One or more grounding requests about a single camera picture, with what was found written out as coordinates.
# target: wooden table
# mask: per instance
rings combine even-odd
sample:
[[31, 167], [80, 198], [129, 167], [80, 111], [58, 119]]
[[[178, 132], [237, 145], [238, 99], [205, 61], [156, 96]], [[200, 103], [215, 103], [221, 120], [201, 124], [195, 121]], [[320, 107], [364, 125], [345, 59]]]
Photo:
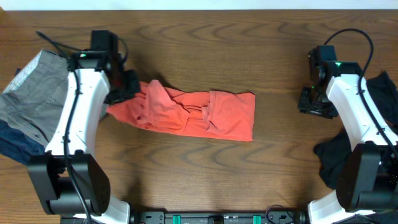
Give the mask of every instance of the wooden table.
[[[256, 94], [253, 142], [160, 134], [108, 116], [99, 123], [96, 158], [112, 193], [138, 209], [265, 210], [302, 207], [330, 192], [312, 149], [341, 129], [341, 121], [300, 114], [301, 88], [310, 85], [307, 53], [335, 31], [355, 27], [373, 38], [367, 77], [387, 70], [398, 83], [397, 11], [80, 11], [6, 12], [0, 24], [0, 88], [51, 38], [89, 46], [93, 29], [126, 40], [141, 80], [160, 79], [183, 91]], [[366, 40], [342, 34], [339, 60], [361, 65]], [[57, 223], [46, 215], [26, 168], [0, 157], [0, 223]]]

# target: white strip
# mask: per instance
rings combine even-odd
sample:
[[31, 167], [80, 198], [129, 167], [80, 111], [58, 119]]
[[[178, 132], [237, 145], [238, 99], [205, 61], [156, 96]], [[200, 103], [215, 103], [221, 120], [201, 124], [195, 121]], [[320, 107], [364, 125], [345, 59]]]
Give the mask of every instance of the white strip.
[[398, 9], [396, 0], [0, 0], [16, 10]]

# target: red fabric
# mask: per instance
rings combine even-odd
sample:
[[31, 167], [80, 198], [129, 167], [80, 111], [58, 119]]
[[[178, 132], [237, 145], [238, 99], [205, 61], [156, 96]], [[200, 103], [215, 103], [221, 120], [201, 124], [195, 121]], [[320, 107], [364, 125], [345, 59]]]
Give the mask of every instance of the red fabric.
[[185, 93], [158, 80], [140, 82], [136, 97], [107, 112], [137, 128], [161, 133], [252, 141], [255, 95], [223, 91]]

